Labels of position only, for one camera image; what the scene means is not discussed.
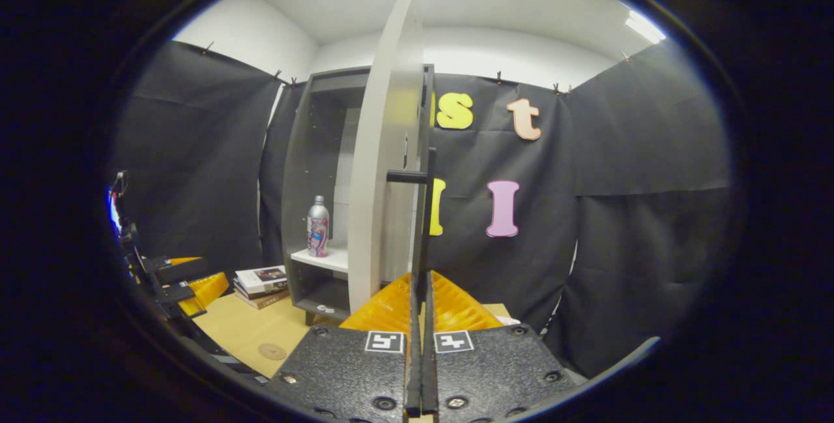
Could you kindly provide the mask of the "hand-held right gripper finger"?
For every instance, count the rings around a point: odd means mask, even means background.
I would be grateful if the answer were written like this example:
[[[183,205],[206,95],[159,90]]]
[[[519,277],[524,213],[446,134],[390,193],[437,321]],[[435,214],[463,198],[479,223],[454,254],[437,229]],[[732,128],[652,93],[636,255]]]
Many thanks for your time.
[[[342,324],[313,325],[267,384],[278,402],[327,422],[405,422],[419,411],[419,326],[411,274]]]
[[[422,397],[435,422],[503,422],[577,387],[530,325],[502,324],[435,271],[426,284]]]

